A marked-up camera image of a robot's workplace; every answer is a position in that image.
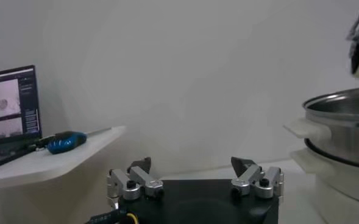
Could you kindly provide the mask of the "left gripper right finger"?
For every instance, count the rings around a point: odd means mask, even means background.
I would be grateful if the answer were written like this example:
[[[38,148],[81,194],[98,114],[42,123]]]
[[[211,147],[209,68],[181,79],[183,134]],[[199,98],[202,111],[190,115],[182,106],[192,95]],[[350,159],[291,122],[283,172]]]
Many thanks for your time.
[[[269,167],[264,170],[250,159],[231,157],[231,165],[236,178],[230,181],[231,194],[242,198],[255,192],[261,199],[273,197],[282,198],[285,185],[285,175],[279,167]]]

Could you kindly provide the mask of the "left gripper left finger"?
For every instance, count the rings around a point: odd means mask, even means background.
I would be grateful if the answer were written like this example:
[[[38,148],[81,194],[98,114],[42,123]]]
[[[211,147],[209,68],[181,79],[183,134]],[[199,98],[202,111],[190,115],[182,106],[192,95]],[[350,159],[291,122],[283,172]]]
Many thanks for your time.
[[[152,160],[145,157],[133,161],[126,172],[110,169],[107,174],[107,201],[111,208],[119,208],[119,199],[135,201],[142,195],[159,200],[164,196],[164,185],[150,175]]]

